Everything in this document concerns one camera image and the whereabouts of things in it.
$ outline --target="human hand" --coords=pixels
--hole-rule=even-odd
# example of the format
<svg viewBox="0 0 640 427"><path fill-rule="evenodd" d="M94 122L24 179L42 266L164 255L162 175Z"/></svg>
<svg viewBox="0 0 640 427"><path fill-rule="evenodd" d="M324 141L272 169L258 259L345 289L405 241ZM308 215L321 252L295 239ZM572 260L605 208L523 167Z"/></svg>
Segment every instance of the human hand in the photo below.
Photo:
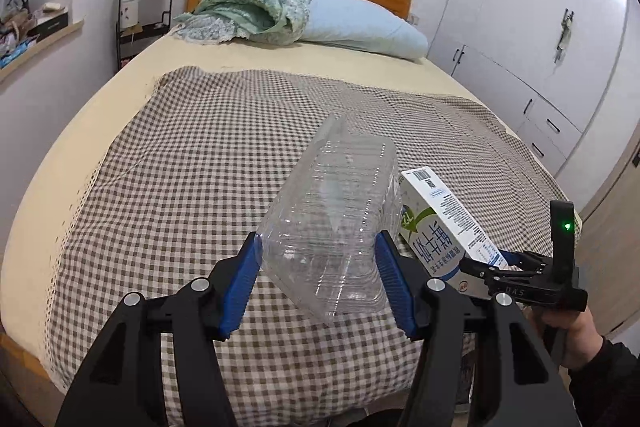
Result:
<svg viewBox="0 0 640 427"><path fill-rule="evenodd" d="M566 330L566 349L562 365L577 371L591 362L602 347L603 339L596 331L593 315L583 312L529 308L527 318L540 336L545 326Z"/></svg>

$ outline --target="brown checkered blanket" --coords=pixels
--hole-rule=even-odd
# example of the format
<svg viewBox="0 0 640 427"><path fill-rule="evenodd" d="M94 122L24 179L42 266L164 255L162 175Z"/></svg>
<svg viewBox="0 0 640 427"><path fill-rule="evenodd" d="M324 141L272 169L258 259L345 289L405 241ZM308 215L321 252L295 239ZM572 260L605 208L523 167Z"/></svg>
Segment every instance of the brown checkered blanket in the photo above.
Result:
<svg viewBox="0 0 640 427"><path fill-rule="evenodd" d="M159 86L114 140L68 231L46 329L50 367L67 386L125 293L174 293L238 252L331 112L353 132L393 139L401 169L431 166L499 248L551 252L548 202L564 196L477 103L274 71L188 67ZM241 328L216 350L239 424L263 426L408 387L420 344L388 307L313 324L259 275ZM180 425L169 338L162 352Z"/></svg>

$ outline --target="clear plastic container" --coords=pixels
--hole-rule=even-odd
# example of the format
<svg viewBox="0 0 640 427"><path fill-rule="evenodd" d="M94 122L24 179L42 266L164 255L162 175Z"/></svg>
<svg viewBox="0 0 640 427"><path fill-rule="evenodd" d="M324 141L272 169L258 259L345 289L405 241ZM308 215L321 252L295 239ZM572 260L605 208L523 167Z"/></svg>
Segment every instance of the clear plastic container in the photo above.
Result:
<svg viewBox="0 0 640 427"><path fill-rule="evenodd" d="M374 242L380 230L397 235L400 210L393 142L350 134L331 115L258 227L262 267L321 321L378 313L386 295Z"/></svg>

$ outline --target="green blanket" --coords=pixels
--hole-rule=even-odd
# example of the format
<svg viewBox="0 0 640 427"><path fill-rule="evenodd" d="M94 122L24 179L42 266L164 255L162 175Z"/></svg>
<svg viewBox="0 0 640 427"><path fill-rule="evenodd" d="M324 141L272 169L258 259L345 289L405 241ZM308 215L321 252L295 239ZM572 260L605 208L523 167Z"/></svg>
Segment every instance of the green blanket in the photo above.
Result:
<svg viewBox="0 0 640 427"><path fill-rule="evenodd" d="M201 0L193 13L175 18L173 35L201 44L234 37L286 45L300 38L310 0Z"/></svg>

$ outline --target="white wardrobe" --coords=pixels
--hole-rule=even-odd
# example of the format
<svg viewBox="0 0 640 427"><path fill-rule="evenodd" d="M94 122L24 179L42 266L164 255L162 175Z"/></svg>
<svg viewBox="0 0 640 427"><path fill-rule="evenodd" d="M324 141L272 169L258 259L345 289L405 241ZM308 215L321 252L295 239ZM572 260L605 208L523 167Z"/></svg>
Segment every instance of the white wardrobe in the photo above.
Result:
<svg viewBox="0 0 640 427"><path fill-rule="evenodd" d="M625 11L626 0L449 0L428 59L556 174L607 86Z"/></svg>

